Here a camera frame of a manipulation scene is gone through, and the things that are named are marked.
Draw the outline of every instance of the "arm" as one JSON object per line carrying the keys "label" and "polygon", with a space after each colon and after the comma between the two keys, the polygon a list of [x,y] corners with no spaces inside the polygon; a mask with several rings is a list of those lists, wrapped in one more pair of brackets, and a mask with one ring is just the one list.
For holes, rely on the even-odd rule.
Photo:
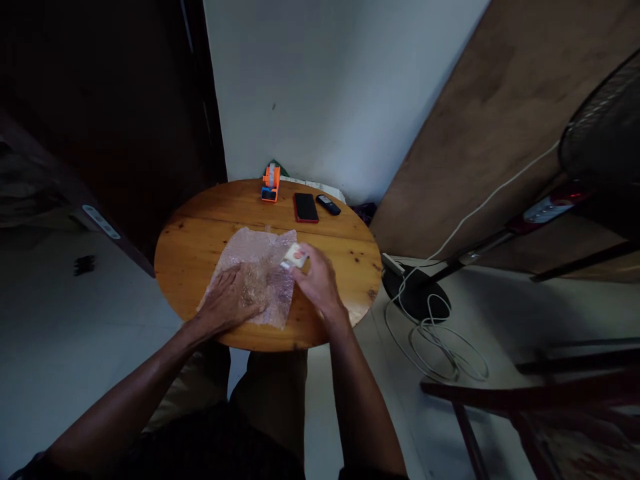
{"label": "arm", "polygon": [[309,254],[307,275],[290,269],[300,290],[320,310],[329,334],[335,408],[346,467],[373,467],[406,475],[389,411],[355,338],[349,314],[335,282],[331,261],[320,250],[301,244]]}
{"label": "arm", "polygon": [[49,448],[49,460],[64,470],[93,475],[117,461],[198,346],[264,310],[241,304],[245,274],[240,266],[220,274],[200,312],[76,420]]}

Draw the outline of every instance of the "orange tape dispenser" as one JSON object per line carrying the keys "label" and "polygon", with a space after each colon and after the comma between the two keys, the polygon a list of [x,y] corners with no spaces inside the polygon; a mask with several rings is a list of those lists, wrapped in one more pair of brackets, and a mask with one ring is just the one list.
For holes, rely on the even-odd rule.
{"label": "orange tape dispenser", "polygon": [[260,198],[263,201],[276,202],[278,200],[278,188],[280,188],[280,167],[276,167],[275,163],[270,163],[267,171],[262,176],[262,181],[267,186],[262,187]]}

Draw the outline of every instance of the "hand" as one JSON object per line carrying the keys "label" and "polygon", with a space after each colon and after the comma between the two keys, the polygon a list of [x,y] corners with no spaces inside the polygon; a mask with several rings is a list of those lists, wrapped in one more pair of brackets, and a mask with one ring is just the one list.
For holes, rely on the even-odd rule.
{"label": "hand", "polygon": [[309,254],[309,260],[311,260],[311,268],[306,275],[296,267],[289,268],[300,290],[322,312],[325,319],[347,314],[347,309],[338,294],[331,260],[322,251],[308,243],[301,243],[300,248]]}
{"label": "hand", "polygon": [[199,339],[237,327],[265,310],[266,304],[245,304],[242,293],[248,270],[240,263],[216,277],[202,308],[185,324]]}

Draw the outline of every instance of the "white power cable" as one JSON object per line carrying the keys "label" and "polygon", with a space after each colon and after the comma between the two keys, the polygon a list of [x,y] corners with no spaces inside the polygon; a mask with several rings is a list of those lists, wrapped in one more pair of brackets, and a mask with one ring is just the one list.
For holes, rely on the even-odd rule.
{"label": "white power cable", "polygon": [[[522,175],[524,172],[526,172],[530,167],[532,167],[540,159],[542,159],[542,158],[546,157],[548,154],[550,154],[553,150],[555,150],[555,148],[558,146],[558,144],[560,144],[559,141],[555,142],[551,146],[551,148],[546,150],[546,152],[544,152],[542,155],[536,157],[534,160],[530,161],[528,164],[526,164],[526,166],[524,166],[524,168],[522,168],[522,170],[520,170],[518,173],[516,173],[514,176],[512,176],[509,180],[507,180],[502,185],[500,185],[498,188],[496,188],[493,192],[491,192],[491,194],[487,197],[487,199],[484,200],[484,202],[482,202],[480,204],[480,206],[478,206],[478,208],[476,208],[471,213],[467,214],[464,218],[462,218],[462,220],[460,220],[460,223],[458,223],[458,226],[456,228],[454,228],[453,232],[451,232],[450,236],[445,240],[445,242],[442,244],[442,246],[434,254],[432,254],[428,259],[426,259],[425,262],[430,261],[436,255],[438,255],[440,252],[442,252],[442,250],[444,250],[444,248],[447,246],[447,244],[450,242],[450,240],[453,238],[453,236],[456,233],[458,233],[458,230],[460,230],[460,228],[462,227],[464,222],[466,222],[469,218],[471,218],[477,212],[479,212],[486,204],[488,204],[488,202],[500,190],[502,190],[508,184],[510,184],[511,182],[516,180],[516,178],[518,178],[520,175]],[[475,348],[471,344],[471,342],[469,340],[464,338],[462,335],[460,335],[455,330],[452,330],[452,329],[450,329],[448,327],[445,327],[443,325],[435,323],[436,320],[446,320],[446,318],[448,318],[448,317],[446,317],[446,318],[434,318],[433,317],[433,314],[431,312],[431,299],[432,298],[440,299],[442,304],[446,305],[446,307],[448,308],[449,313],[451,313],[451,308],[448,306],[448,304],[444,301],[444,299],[442,297],[440,297],[439,295],[436,295],[434,293],[432,293],[432,294],[430,294],[428,296],[428,298],[427,298],[427,308],[429,309],[429,316],[424,318],[424,319],[421,319],[421,320],[413,318],[407,312],[406,308],[402,304],[401,294],[402,294],[402,292],[404,292],[404,290],[405,290],[405,288],[407,286],[407,280],[409,279],[409,277],[412,276],[413,272],[415,272],[419,268],[428,267],[428,266],[429,265],[418,265],[418,266],[412,268],[412,270],[403,278],[402,283],[400,284],[400,288],[398,289],[398,293],[396,294],[396,296],[394,298],[392,298],[391,300],[389,300],[389,302],[388,302],[388,304],[387,304],[387,306],[385,308],[385,324],[386,324],[387,328],[389,329],[389,333],[391,334],[391,336],[392,336],[393,340],[395,341],[396,345],[398,345],[398,348],[400,348],[400,350],[402,350],[402,353],[405,354],[406,358],[408,358],[408,360],[412,364],[414,364],[414,366],[416,368],[418,368],[418,370],[420,370],[420,372],[422,372],[422,374],[426,375],[431,380],[434,380],[434,381],[439,382],[439,383],[442,383],[443,381],[457,381],[458,378],[460,378],[460,372],[462,371],[463,373],[466,373],[468,376],[470,376],[474,380],[486,381],[489,378],[489,364],[487,363],[487,360],[486,360],[486,358],[484,358],[482,353],[480,353],[478,351],[478,349]],[[391,330],[391,327],[389,326],[389,318],[388,318],[387,313],[389,311],[389,307],[396,300],[398,300],[398,302],[400,303],[400,308],[402,308],[404,314],[412,322],[415,323],[415,326],[409,332],[409,345],[411,346],[414,355],[418,358],[418,360],[422,364],[422,366],[420,364],[418,364],[418,362],[416,362],[416,360],[414,360],[413,356],[410,355],[403,348],[403,346],[400,344],[400,342],[398,342],[398,339],[394,335],[393,330]],[[480,371],[476,370],[476,368],[474,368],[474,366],[472,366],[472,364],[468,360],[466,360],[466,358],[464,358],[462,355],[460,355],[460,354],[454,352],[452,349],[450,349],[446,345],[446,343],[444,343],[442,341],[442,339],[438,336],[438,334],[436,334],[436,330],[437,329],[441,329],[441,330],[445,330],[445,331],[450,332],[451,334],[453,334],[456,337],[460,338],[460,340],[462,340],[472,350],[474,350],[474,352],[476,352],[476,354],[478,354],[478,356],[480,357],[480,359],[482,360],[482,362],[484,364],[483,372],[480,372]],[[434,370],[434,368],[432,368],[428,364],[428,362],[426,362],[426,360],[424,360],[424,358],[422,358],[422,356],[420,356],[420,354],[418,353],[418,350],[416,350],[415,345],[413,343],[416,332],[418,332],[420,334],[420,336],[422,336],[422,338],[424,338],[425,340],[430,342],[432,345],[435,345],[436,347],[440,348],[440,350],[442,350],[442,352],[444,353],[445,357],[447,358],[447,360],[449,361],[449,363],[451,364],[451,367],[453,369],[453,372],[452,372],[451,375],[443,375],[442,373]],[[466,365],[468,368],[470,368],[470,370],[472,370],[473,372],[469,372],[469,370],[467,370],[467,368],[465,368],[464,365]]]}

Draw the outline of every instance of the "person's left hand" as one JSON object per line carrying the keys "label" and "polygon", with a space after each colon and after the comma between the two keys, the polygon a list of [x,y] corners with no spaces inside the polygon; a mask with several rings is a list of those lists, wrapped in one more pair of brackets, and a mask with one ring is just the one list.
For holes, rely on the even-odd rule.
{"label": "person's left hand", "polygon": [[266,305],[244,305],[242,289],[248,265],[241,263],[217,276],[200,311],[185,326],[201,339],[232,329],[263,312]]}

